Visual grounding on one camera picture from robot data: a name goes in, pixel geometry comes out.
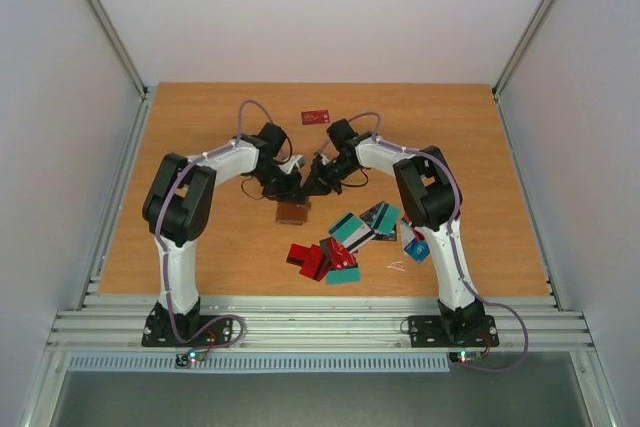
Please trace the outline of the right circuit board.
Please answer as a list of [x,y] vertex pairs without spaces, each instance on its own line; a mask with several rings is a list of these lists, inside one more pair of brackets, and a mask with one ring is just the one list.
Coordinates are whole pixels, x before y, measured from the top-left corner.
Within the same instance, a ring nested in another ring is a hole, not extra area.
[[485,357],[485,354],[483,352],[478,352],[478,351],[469,352],[466,350],[462,350],[462,351],[449,353],[449,360],[452,363],[457,363],[457,364],[469,364],[473,362],[478,362],[483,360],[484,357]]

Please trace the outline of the dark red striped card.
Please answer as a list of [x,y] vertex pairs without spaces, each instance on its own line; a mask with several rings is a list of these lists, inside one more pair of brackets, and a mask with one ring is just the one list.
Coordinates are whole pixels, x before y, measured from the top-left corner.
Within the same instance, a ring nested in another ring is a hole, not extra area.
[[310,259],[310,256],[309,247],[292,243],[286,257],[286,262],[291,265],[302,267]]

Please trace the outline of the circuit board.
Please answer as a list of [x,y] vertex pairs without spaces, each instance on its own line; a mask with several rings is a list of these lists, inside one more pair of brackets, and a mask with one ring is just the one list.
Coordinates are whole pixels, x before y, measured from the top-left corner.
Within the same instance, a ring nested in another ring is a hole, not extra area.
[[175,356],[175,366],[177,368],[188,368],[197,363],[202,363],[207,359],[208,354],[204,351],[189,351]]
[[485,357],[485,354],[483,352],[478,352],[478,351],[469,352],[466,350],[462,350],[462,351],[449,353],[449,360],[452,363],[457,363],[457,364],[469,364],[473,362],[478,362],[483,360],[484,357]]

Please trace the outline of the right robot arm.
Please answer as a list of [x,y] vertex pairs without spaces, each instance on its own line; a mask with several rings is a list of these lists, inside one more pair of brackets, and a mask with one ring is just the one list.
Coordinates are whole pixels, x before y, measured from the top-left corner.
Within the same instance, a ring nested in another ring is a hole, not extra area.
[[460,233],[462,194],[439,148],[422,150],[394,144],[381,136],[356,133],[340,119],[327,129],[337,156],[317,153],[303,191],[327,195],[341,191],[355,171],[373,169],[396,180],[404,213],[425,237],[438,280],[440,330],[447,341],[463,343],[485,315],[467,266]]

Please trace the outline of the white card with stripe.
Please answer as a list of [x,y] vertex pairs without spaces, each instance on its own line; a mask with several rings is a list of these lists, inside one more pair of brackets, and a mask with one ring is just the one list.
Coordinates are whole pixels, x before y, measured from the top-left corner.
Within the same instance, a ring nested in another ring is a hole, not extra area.
[[414,240],[416,240],[417,242],[421,242],[425,240],[424,235],[416,230],[416,227],[408,219],[407,216],[403,216],[400,219],[400,232],[401,232],[402,243],[404,245],[407,245]]

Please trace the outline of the left frame post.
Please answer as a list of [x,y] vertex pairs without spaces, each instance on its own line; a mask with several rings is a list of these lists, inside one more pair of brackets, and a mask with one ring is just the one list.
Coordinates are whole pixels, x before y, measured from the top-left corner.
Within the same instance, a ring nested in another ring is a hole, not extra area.
[[145,99],[148,93],[148,87],[142,80],[142,77],[135,66],[132,57],[125,47],[117,29],[112,22],[106,8],[101,0],[85,0],[93,16],[97,20],[101,30],[111,45],[116,57],[124,68],[134,89],[141,99]]

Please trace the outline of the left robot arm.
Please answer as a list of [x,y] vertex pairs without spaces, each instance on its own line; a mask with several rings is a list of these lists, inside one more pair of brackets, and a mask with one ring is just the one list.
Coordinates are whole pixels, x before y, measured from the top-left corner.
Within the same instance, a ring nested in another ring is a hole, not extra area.
[[301,169],[306,159],[291,152],[277,158],[288,135],[268,122],[256,135],[242,134],[221,147],[195,156],[167,154],[144,201],[142,217],[154,236],[160,260],[161,291],[148,315],[145,346],[189,345],[209,327],[200,315],[196,287],[197,239],[209,221],[217,187],[236,177],[252,177],[272,201],[301,201]]

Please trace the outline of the frame post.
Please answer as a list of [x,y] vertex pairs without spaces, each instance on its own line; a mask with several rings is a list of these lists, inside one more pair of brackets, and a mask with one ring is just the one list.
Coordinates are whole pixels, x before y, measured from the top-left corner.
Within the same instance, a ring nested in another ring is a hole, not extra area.
[[539,0],[538,4],[534,8],[524,31],[520,35],[504,68],[492,87],[493,98],[496,102],[500,100],[502,93],[508,86],[519,64],[523,61],[527,51],[534,42],[540,29],[543,27],[556,2],[557,0]]
[[116,57],[124,68],[134,89],[141,99],[145,99],[148,93],[148,87],[142,80],[142,77],[135,66],[132,57],[125,47],[117,29],[112,22],[106,8],[101,0],[85,0],[93,16],[97,20],[101,30],[111,45]]

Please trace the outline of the white card centre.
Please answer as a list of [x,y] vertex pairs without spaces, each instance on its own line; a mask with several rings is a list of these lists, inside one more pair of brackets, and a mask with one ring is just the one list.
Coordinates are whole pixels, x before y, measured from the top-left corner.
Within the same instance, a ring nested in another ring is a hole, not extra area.
[[366,243],[374,240],[375,237],[376,232],[369,229],[367,225],[364,225],[363,228],[359,228],[351,234],[345,241],[344,246],[348,252],[354,253]]

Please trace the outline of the teal card bottom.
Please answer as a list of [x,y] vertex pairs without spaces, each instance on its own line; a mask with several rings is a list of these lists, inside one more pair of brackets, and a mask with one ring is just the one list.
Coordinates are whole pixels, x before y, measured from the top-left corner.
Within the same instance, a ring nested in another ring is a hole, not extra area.
[[328,233],[336,241],[344,243],[362,225],[363,222],[358,216],[348,212],[329,228]]

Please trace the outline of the lone red card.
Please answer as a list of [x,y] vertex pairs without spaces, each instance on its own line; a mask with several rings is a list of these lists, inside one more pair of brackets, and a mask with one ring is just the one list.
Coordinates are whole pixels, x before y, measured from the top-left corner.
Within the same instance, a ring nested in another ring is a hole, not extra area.
[[330,115],[328,110],[310,110],[301,112],[301,123],[304,126],[328,124]]

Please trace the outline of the brown leather card holder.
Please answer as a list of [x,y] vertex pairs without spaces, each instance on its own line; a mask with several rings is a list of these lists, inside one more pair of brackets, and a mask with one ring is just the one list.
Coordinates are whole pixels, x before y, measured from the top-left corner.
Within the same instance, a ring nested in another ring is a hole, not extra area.
[[283,225],[303,225],[308,220],[308,214],[311,208],[309,202],[302,204],[279,202],[276,208],[275,220]]

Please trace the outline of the teal card with stripe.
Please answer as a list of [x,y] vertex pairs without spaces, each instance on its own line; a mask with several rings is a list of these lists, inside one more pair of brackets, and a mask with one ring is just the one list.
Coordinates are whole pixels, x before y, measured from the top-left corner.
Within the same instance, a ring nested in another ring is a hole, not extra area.
[[382,202],[372,221],[372,230],[379,235],[390,235],[401,217],[401,210],[387,202]]

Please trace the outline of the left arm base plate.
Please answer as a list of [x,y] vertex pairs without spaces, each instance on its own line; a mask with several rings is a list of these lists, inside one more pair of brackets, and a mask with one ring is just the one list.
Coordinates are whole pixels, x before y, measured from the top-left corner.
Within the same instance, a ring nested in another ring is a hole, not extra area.
[[232,339],[233,321],[231,319],[217,320],[206,330],[196,335],[213,316],[206,315],[174,315],[175,325],[179,337],[186,340],[181,343],[175,337],[170,318],[164,312],[158,315],[149,315],[143,328],[141,345],[146,348],[180,347],[180,348],[204,348],[211,344],[222,345]]

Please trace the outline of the small red card top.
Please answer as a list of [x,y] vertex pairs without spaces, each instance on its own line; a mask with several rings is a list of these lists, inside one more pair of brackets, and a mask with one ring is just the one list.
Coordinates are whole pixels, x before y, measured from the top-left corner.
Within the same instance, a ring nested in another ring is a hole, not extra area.
[[334,270],[342,271],[358,266],[356,258],[333,237],[323,239],[320,245],[331,261]]

